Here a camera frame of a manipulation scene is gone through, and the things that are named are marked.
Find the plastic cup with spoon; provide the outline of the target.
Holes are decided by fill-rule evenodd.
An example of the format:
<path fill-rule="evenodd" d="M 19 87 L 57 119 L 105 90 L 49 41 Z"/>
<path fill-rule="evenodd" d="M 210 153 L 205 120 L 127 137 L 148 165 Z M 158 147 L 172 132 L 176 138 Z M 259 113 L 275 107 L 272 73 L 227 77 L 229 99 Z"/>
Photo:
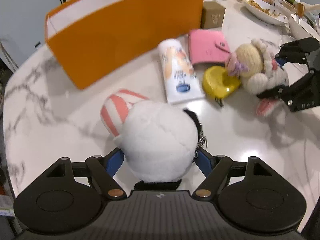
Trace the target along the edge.
<path fill-rule="evenodd" d="M 295 14 L 299 17 L 303 17 L 305 7 L 302 3 L 297 3 L 292 5 L 291 3 L 284 0 L 274 0 L 273 5 L 283 13 L 288 19 L 290 19 L 291 14 Z"/>

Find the pink card wallet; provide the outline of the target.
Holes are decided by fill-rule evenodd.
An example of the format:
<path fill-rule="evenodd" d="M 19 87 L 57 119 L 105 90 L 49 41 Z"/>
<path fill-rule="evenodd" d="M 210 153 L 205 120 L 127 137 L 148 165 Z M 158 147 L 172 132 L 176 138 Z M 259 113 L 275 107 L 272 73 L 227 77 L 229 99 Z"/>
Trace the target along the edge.
<path fill-rule="evenodd" d="M 223 32 L 207 29 L 189 32 L 188 49 L 192 65 L 224 63 L 231 53 Z"/>

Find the orange storage box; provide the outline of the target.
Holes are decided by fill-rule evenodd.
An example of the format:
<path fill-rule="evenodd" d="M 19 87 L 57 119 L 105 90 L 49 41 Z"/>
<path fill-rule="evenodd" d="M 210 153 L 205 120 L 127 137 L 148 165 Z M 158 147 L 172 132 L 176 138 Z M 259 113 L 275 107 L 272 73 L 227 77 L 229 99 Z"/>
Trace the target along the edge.
<path fill-rule="evenodd" d="M 203 0 L 70 0 L 50 11 L 46 42 L 84 89 L 168 38 L 200 27 Z"/>

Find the white bowl with spoon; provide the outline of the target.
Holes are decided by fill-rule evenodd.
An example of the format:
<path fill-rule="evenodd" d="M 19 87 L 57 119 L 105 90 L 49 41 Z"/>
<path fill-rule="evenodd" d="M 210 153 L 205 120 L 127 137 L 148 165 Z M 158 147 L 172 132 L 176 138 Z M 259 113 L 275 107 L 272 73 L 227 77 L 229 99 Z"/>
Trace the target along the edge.
<path fill-rule="evenodd" d="M 320 41 L 320 36 L 317 32 L 308 25 L 302 18 L 295 14 L 291 14 L 289 18 L 290 31 L 297 40 L 313 37 Z"/>

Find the crochet bunny doll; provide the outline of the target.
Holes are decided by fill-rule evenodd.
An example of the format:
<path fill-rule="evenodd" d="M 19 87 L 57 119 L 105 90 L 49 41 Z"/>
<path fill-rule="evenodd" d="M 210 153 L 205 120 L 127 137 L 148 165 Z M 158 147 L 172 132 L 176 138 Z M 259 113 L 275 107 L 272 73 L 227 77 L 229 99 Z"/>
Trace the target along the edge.
<path fill-rule="evenodd" d="M 230 53 L 225 61 L 228 75 L 240 79 L 249 94 L 260 96 L 274 88 L 289 85 L 289 76 L 283 65 L 261 40 L 252 39 Z"/>

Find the white lotion tube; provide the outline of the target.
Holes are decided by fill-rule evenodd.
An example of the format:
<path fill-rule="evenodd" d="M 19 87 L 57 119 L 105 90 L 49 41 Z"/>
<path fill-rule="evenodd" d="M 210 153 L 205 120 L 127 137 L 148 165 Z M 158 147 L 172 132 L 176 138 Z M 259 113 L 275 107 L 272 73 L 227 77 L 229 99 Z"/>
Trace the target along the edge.
<path fill-rule="evenodd" d="M 167 102 L 176 104 L 204 97 L 189 56 L 177 39 L 162 41 L 158 47 Z"/>

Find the yellow tape measure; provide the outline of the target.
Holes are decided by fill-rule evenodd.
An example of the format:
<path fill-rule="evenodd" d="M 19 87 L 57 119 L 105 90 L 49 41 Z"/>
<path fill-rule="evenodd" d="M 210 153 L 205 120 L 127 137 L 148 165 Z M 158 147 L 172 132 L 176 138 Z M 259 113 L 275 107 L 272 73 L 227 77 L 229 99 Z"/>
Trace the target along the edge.
<path fill-rule="evenodd" d="M 206 96 L 214 99 L 220 107 L 223 107 L 223 100 L 240 85 L 241 81 L 237 77 L 229 76 L 224 67 L 212 66 L 204 71 L 202 88 Z"/>

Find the small brown cardboard box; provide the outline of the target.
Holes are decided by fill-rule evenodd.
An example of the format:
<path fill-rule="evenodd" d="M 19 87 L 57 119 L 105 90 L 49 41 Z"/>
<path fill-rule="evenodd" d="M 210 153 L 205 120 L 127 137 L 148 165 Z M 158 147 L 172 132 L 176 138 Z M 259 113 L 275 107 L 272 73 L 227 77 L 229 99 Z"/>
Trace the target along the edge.
<path fill-rule="evenodd" d="M 212 29 L 222 27 L 225 16 L 225 7 L 215 1 L 203 3 L 201 28 Z"/>

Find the white bowl of fries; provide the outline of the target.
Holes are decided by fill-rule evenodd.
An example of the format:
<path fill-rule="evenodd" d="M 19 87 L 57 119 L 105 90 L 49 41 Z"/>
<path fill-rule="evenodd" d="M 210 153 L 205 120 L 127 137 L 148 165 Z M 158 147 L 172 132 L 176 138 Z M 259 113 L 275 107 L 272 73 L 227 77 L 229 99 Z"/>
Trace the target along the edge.
<path fill-rule="evenodd" d="M 282 12 L 262 0 L 242 0 L 242 2 L 249 12 L 265 23 L 285 25 L 289 22 Z"/>

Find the white panda plush toy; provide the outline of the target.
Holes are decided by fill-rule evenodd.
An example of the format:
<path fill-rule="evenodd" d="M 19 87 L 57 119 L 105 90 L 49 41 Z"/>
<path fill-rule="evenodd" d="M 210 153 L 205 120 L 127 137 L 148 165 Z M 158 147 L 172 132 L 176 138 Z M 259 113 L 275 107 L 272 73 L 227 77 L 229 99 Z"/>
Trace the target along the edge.
<path fill-rule="evenodd" d="M 201 140 L 201 123 L 189 109 L 120 89 L 109 95 L 101 120 L 139 179 L 135 190 L 176 190 Z"/>

